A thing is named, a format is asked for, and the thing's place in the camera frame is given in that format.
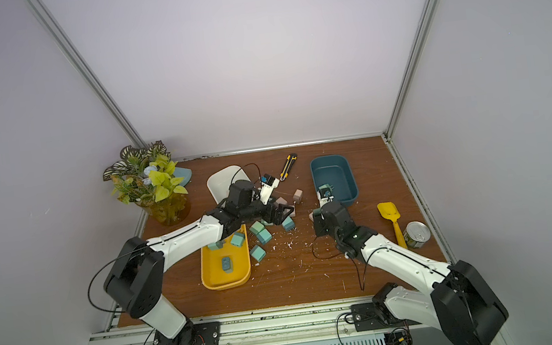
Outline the light teal plug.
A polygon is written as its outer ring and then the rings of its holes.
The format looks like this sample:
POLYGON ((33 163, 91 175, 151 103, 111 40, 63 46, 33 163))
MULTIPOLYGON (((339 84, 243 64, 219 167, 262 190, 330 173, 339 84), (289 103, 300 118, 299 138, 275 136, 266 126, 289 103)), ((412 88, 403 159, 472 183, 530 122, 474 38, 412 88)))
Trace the light teal plug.
POLYGON ((223 246, 224 246, 224 241, 222 240, 222 241, 218 241, 218 242, 214 242, 214 243, 212 243, 212 244, 209 244, 209 245, 208 245, 208 249, 209 249, 210 251, 215 251, 215 250, 220 250, 220 249, 222 249, 223 246))

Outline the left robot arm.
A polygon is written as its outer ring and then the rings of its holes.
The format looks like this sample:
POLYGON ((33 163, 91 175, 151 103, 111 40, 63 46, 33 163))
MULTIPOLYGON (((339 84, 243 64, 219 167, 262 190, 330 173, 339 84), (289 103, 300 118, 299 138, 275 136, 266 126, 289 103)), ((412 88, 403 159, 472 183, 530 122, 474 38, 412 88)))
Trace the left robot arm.
POLYGON ((242 225, 262 220, 281 225, 294 210, 273 197, 280 179, 264 175, 260 183, 237 180, 228 196, 196 222, 150 240, 131 238, 117 258, 107 263, 103 289, 124 313, 153 327, 156 339, 190 345, 193 322, 162 293, 165 272, 195 251, 233 235, 242 225))

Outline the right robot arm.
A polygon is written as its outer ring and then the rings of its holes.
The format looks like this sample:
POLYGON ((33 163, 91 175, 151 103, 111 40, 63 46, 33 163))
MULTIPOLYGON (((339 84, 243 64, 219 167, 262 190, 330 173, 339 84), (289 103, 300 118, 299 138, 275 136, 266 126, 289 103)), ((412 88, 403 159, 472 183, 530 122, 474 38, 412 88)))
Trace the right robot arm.
POLYGON ((470 263, 438 262, 402 248, 374 229, 358 226, 338 201, 315 209, 312 217, 316 236, 332 237, 349 259, 386 271, 422 295, 407 301, 401 286, 380 290, 372 300, 382 321, 434 327, 453 345, 491 345, 508 320, 508 310, 470 263))

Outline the teal storage box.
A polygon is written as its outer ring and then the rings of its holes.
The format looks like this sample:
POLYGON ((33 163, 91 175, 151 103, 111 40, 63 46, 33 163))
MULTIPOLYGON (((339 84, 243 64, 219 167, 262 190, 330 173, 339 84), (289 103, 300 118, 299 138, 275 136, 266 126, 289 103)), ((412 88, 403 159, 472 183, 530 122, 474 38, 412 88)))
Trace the teal storage box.
POLYGON ((358 185, 349 161, 341 155, 324 155, 313 159, 310 166, 315 191, 323 184, 333 188, 334 201, 345 207, 355 204, 359 196, 358 185))

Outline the white storage box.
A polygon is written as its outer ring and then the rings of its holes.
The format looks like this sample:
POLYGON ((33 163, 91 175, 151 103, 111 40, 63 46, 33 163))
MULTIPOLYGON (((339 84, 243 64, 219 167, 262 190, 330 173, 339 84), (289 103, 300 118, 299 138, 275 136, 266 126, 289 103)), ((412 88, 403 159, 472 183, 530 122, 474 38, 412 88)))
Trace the white storage box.
POLYGON ((229 196, 230 186, 239 180, 249 180, 249 177, 238 165, 230 165, 217 171, 207 180, 207 188, 217 204, 229 196))

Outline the yellow storage box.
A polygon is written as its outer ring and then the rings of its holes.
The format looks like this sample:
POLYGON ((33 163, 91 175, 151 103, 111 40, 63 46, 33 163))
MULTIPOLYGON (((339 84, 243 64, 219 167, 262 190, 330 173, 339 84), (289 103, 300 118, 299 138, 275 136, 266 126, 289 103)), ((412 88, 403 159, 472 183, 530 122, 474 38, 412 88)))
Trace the yellow storage box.
POLYGON ((224 239, 223 246, 203 247, 200 256, 201 282, 209 290, 239 287, 251 275, 251 260, 246 226, 224 239))

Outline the pink plug upper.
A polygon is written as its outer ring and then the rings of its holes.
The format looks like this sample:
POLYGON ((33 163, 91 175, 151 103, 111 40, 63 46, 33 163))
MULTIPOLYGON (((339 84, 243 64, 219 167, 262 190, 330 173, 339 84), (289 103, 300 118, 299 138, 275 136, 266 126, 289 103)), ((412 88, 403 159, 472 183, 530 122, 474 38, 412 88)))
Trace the pink plug upper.
POLYGON ((276 202, 280 205, 288 206, 288 201, 286 199, 284 199, 283 197, 277 198, 276 202))

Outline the pink plug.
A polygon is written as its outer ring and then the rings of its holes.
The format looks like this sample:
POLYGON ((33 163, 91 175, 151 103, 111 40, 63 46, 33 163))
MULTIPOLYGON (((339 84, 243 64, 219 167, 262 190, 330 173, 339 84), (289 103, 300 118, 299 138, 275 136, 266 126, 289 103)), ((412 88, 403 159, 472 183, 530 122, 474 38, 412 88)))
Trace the pink plug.
POLYGON ((302 202, 303 199, 303 192, 300 189, 297 189, 295 193, 293 194, 293 201, 295 204, 299 204, 302 202))
POLYGON ((280 205, 288 206, 288 201, 286 199, 284 199, 283 197, 277 198, 276 202, 280 205))

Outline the green plug middle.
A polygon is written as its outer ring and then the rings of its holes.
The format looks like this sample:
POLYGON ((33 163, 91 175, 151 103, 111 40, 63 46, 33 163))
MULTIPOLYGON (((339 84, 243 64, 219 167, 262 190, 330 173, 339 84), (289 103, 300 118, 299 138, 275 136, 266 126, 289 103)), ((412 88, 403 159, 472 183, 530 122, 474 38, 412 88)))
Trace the green plug middle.
POLYGON ((266 228, 260 221, 255 221, 249 229, 252 234, 258 235, 266 228))

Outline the pink plug top right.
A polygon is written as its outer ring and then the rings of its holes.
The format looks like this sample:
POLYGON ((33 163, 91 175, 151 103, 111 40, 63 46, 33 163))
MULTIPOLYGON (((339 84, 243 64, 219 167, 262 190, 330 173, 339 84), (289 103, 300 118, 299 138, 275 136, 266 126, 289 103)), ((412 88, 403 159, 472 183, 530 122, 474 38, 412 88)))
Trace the pink plug top right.
POLYGON ((293 194, 293 201, 295 204, 299 204, 302 202, 303 199, 303 192, 300 189, 297 189, 295 193, 293 194))

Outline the yellow toy shovel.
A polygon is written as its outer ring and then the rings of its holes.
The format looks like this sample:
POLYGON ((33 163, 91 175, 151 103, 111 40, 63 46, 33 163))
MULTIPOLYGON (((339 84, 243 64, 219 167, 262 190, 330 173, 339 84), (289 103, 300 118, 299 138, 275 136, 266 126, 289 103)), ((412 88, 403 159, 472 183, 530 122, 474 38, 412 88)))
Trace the yellow toy shovel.
POLYGON ((404 249, 407 249, 407 244, 404 238, 404 234, 402 233, 402 229, 398 222, 400 219, 400 213, 399 213, 399 210, 397 209, 397 206, 395 206, 395 204, 392 202, 383 202, 383 203, 379 203, 377 208, 380 215, 383 218, 393 223, 393 228, 395 231, 395 236, 396 236, 398 245, 404 249))

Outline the yellow black utility knife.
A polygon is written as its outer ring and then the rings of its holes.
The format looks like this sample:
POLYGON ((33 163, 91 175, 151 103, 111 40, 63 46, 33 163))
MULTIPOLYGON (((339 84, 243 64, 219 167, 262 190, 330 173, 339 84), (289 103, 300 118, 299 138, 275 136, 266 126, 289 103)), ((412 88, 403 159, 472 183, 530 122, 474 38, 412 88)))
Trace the yellow black utility knife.
POLYGON ((282 172, 280 173, 280 181, 285 181, 288 178, 294 163, 298 159, 298 156, 295 153, 290 153, 287 155, 286 159, 285 166, 283 166, 282 172))

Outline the metal tin can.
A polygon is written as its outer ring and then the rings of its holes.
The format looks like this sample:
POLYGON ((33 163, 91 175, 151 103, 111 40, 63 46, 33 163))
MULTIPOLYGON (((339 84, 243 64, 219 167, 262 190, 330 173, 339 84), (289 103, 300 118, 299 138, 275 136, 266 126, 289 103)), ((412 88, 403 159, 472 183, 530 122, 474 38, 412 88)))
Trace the metal tin can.
POLYGON ((429 227, 420 221, 408 223, 403 234, 407 247, 411 249, 421 248, 432 236, 429 227))

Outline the potted green plant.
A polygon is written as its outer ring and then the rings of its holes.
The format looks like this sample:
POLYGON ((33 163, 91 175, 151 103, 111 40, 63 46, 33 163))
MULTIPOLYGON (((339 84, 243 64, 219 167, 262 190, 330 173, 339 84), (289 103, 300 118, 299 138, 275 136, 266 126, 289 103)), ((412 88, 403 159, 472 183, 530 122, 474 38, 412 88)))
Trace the potted green plant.
POLYGON ((185 178, 176 176, 176 168, 167 146, 158 140, 144 148, 124 147, 102 176, 112 183, 117 200, 137 205, 168 227, 181 222, 190 209, 185 178))

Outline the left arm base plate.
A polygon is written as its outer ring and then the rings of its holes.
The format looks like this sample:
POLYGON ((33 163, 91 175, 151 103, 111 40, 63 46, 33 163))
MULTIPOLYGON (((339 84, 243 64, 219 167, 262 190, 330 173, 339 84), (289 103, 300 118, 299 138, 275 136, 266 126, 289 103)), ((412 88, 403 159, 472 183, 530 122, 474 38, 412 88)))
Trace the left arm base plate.
POLYGON ((156 331, 152 345, 219 345, 220 328, 219 321, 186 324, 173 339, 156 331))

